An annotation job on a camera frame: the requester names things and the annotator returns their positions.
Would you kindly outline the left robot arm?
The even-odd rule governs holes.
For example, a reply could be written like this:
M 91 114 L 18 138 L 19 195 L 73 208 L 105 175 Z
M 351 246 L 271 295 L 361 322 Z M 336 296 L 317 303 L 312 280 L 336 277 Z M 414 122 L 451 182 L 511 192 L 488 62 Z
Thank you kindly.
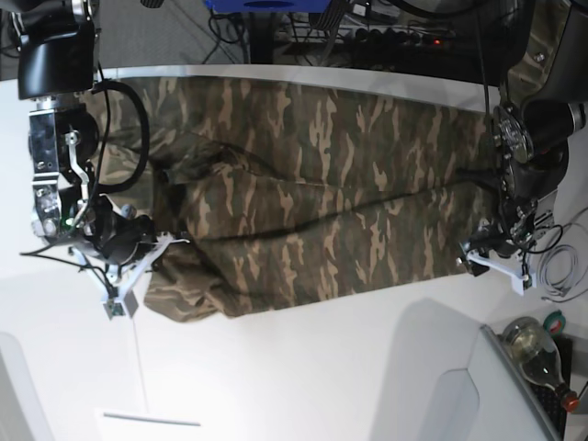
M 586 2 L 525 2 L 504 61 L 490 125 L 496 163 L 458 173 L 493 195 L 493 214 L 461 243 L 459 262 L 475 277 L 506 274 L 522 295 L 537 284 L 529 259 L 555 226 L 568 140 L 587 126 Z

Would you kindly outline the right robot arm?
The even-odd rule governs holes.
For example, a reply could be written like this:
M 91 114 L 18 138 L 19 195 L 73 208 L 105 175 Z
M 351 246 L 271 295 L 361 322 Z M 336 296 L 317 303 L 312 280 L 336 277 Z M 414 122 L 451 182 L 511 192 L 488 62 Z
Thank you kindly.
M 65 246 L 68 264 L 100 287 L 109 318 L 132 317 L 141 276 L 180 237 L 158 232 L 132 206 L 117 209 L 110 196 L 131 189 L 149 158 L 147 112 L 128 85 L 108 80 L 96 53 L 95 1 L 4 1 L 17 36 L 18 96 L 33 101 L 28 150 L 33 166 L 31 227 L 46 257 Z M 100 182 L 108 128 L 99 128 L 81 94 L 118 92 L 135 107 L 141 129 L 139 161 L 123 182 Z

